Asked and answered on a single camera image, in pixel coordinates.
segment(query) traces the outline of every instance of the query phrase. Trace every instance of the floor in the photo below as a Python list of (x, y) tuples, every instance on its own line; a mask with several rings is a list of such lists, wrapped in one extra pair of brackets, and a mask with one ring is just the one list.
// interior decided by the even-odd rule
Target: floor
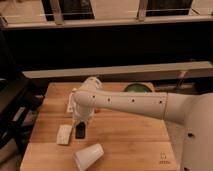
[[(35, 122), (37, 112), (30, 112), (25, 121), (25, 125)], [(0, 149), (0, 171), (19, 171), (22, 156), (19, 154), (15, 141), (11, 140), (4, 148)]]

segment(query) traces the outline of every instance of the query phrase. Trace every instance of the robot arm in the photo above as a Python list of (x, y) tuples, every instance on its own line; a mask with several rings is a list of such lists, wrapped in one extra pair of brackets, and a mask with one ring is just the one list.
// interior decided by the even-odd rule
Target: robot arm
[(101, 107), (184, 124), (181, 171), (212, 171), (213, 93), (191, 96), (109, 92), (101, 87), (97, 78), (90, 77), (74, 93), (74, 118), (78, 122), (87, 122), (94, 107)]
[(103, 91), (101, 82), (90, 77), (74, 94), (75, 116), (79, 122), (87, 122), (98, 107), (183, 123), (193, 99), (191, 95), (172, 93)]

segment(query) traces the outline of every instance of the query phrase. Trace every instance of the small white block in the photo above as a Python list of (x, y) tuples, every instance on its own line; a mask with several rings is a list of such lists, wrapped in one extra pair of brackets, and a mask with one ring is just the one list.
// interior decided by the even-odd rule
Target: small white block
[(66, 125), (66, 124), (60, 125), (58, 134), (57, 134), (56, 143), (58, 145), (68, 145), (71, 132), (72, 132), (72, 125)]

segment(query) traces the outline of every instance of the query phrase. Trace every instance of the white object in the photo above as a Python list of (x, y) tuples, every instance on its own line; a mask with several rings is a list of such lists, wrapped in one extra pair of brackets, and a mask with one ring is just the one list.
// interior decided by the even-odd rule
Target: white object
[(56, 143), (58, 145), (68, 145), (71, 132), (72, 132), (72, 125), (65, 125), (65, 124), (60, 125)]
[(72, 92), (69, 95), (69, 101), (68, 101), (68, 105), (67, 105), (67, 113), (73, 113), (73, 108), (75, 107), (75, 101), (73, 99), (73, 94), (76, 91), (76, 88), (72, 89)]
[(75, 162), (80, 171), (85, 171), (93, 163), (95, 163), (101, 156), (103, 156), (104, 150), (102, 146), (97, 143), (74, 154)]
[(82, 112), (103, 107), (184, 124), (186, 133), (181, 171), (212, 171), (213, 93), (108, 92), (96, 88), (99, 84), (97, 78), (88, 78), (73, 95), (79, 116), (89, 118), (85, 115), (90, 115), (90, 112)]

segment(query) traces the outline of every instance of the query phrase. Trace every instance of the small object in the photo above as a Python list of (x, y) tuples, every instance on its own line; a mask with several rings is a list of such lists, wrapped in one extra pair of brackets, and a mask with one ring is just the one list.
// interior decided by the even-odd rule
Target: small object
[(69, 95), (69, 102), (68, 102), (68, 105), (67, 105), (67, 113), (73, 113), (73, 108), (76, 105), (75, 101), (73, 99), (73, 94), (75, 93), (76, 90), (77, 90), (76, 88), (73, 88), (72, 92)]
[(80, 171), (85, 171), (92, 164), (94, 164), (101, 156), (104, 150), (102, 146), (97, 143), (74, 153), (74, 159)]
[(152, 92), (152, 90), (144, 85), (144, 84), (140, 84), (140, 83), (133, 83), (128, 85), (125, 89), (125, 92)]
[(85, 131), (86, 131), (86, 125), (84, 122), (80, 122), (76, 126), (76, 131), (75, 131), (75, 138), (77, 139), (84, 139), (85, 138)]
[(68, 145), (71, 132), (72, 132), (72, 125), (60, 125), (56, 143), (58, 145)]

